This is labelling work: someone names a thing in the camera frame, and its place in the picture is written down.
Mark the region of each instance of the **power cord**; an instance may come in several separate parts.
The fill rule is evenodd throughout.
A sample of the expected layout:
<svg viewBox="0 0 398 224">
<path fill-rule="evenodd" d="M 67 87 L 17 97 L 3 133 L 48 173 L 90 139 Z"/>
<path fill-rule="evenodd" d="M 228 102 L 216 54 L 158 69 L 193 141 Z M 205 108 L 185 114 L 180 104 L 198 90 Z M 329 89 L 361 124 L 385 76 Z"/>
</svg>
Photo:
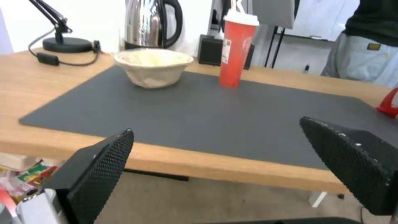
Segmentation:
<svg viewBox="0 0 398 224">
<path fill-rule="evenodd" d="M 46 37 L 47 35 L 51 34 L 52 32 L 54 32 L 55 28 L 53 28 L 52 30 L 48 31 L 47 33 L 41 35 L 40 37 L 36 38 L 35 40 L 32 41 L 32 43 L 30 43 L 27 47 L 28 51 L 35 56 L 40 63 L 44 63 L 44 64 L 48 64 L 48 65 L 54 65 L 54 66 L 58 66 L 59 64 L 62 65 L 69 65 L 69 66 L 88 66 L 88 65 L 92 65 L 94 64 L 99 57 L 99 53 L 101 51 L 101 46 L 100 46 L 100 42 L 99 41 L 94 41 L 93 44 L 93 52 L 96 54 L 94 59 L 92 61 L 86 62 L 86 63 L 81 63 L 81 64 L 75 64 L 75 63 L 69 63 L 69 62 L 64 62 L 64 61 L 60 61 L 58 56 L 55 55 L 50 55 L 50 54 L 46 54 L 46 53 L 34 53 L 31 50 L 31 47 L 37 43 L 39 40 L 41 40 L 42 38 Z"/>
</svg>

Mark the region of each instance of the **white cup lid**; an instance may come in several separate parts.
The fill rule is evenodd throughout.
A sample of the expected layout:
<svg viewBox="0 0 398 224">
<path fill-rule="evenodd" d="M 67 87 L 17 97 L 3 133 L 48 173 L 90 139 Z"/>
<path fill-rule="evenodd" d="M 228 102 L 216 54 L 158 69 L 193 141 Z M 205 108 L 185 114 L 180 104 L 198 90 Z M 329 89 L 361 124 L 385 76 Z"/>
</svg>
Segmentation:
<svg viewBox="0 0 398 224">
<path fill-rule="evenodd" d="M 241 12 L 238 12 L 238 11 L 232 10 L 232 9 L 228 10 L 228 13 L 224 17 L 224 20 L 238 23 L 238 24 L 250 25 L 250 26 L 258 26 L 259 25 L 257 16 L 246 14 L 246 13 L 241 13 Z"/>
</svg>

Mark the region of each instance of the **wooden table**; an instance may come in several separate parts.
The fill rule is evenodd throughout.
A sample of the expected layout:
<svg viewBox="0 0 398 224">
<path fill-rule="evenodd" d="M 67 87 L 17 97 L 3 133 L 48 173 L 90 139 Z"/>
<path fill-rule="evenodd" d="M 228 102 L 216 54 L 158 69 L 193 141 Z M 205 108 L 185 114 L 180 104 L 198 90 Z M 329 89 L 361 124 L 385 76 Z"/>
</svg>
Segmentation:
<svg viewBox="0 0 398 224">
<path fill-rule="evenodd" d="M 90 61 L 94 55 L 81 53 L 59 56 L 63 61 L 81 63 Z M 88 67 L 40 64 L 28 52 L 0 56 L 0 151 L 66 160 L 76 150 L 102 140 L 102 137 L 24 126 L 18 123 L 18 119 L 112 65 L 112 58 L 107 54 L 102 54 L 98 62 Z M 219 73 L 219 67 L 197 63 L 186 70 L 210 75 Z M 354 96 L 372 106 L 377 106 L 390 91 L 389 88 L 373 84 L 263 67 L 244 71 L 242 78 Z M 143 143 L 134 143 L 126 168 L 311 191 L 347 192 L 330 171 Z"/>
</svg>

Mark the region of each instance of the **electric kettle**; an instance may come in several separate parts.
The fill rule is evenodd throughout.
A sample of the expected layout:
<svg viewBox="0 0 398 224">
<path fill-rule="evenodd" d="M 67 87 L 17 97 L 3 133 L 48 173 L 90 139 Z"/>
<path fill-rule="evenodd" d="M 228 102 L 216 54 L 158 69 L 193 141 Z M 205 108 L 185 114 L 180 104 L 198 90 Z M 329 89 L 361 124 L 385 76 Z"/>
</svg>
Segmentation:
<svg viewBox="0 0 398 224">
<path fill-rule="evenodd" d="M 174 8 L 177 22 L 176 32 L 169 39 L 165 4 Z M 125 49 L 168 48 L 181 35 L 181 6 L 178 0 L 130 0 L 125 25 Z"/>
</svg>

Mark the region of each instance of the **person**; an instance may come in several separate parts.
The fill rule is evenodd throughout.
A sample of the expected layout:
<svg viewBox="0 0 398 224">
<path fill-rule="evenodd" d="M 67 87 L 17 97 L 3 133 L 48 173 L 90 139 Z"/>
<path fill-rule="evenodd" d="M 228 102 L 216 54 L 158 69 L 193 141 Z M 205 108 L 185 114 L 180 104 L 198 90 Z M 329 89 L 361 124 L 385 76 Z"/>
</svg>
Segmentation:
<svg viewBox="0 0 398 224">
<path fill-rule="evenodd" d="M 361 0 L 322 76 L 398 85 L 398 0 Z"/>
</svg>

